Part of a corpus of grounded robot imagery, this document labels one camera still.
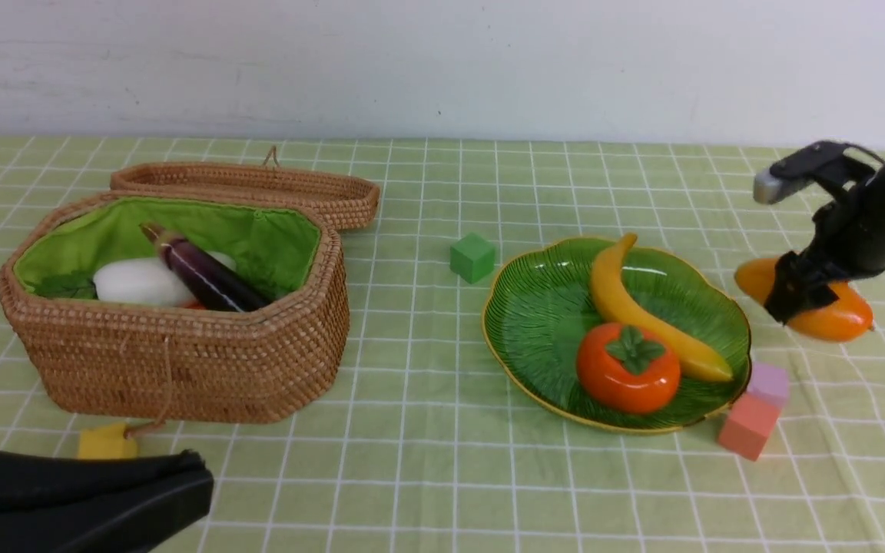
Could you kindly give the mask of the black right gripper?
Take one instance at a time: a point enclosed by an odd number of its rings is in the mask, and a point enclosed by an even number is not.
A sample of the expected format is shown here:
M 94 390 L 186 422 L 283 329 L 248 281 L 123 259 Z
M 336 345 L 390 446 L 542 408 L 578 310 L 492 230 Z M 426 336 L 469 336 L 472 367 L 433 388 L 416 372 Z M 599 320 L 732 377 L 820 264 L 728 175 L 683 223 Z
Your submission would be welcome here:
M 814 216 L 811 243 L 777 259 L 764 308 L 778 323 L 837 301 L 832 283 L 872 279 L 885 272 L 885 182 L 850 189 Z

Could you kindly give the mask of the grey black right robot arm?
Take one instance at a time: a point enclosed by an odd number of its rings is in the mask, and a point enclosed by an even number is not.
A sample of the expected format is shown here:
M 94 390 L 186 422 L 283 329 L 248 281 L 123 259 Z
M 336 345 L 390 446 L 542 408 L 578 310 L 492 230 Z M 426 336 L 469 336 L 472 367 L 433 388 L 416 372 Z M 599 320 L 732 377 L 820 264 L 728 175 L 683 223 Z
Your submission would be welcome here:
M 759 204 L 777 204 L 811 184 L 831 196 L 812 217 L 809 245 L 776 262 L 763 306 L 778 323 L 835 303 L 833 283 L 885 272 L 885 161 L 873 168 L 847 155 L 849 148 L 846 141 L 815 141 L 753 178 Z

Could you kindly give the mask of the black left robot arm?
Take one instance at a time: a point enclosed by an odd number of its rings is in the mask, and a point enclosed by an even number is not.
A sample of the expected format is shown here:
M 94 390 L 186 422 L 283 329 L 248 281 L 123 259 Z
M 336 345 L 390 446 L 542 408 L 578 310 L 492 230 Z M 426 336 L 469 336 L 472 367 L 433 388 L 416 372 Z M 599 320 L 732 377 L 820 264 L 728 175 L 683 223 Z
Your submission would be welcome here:
M 193 449 L 127 461 L 0 451 L 0 552 L 151 552 L 210 512 Z

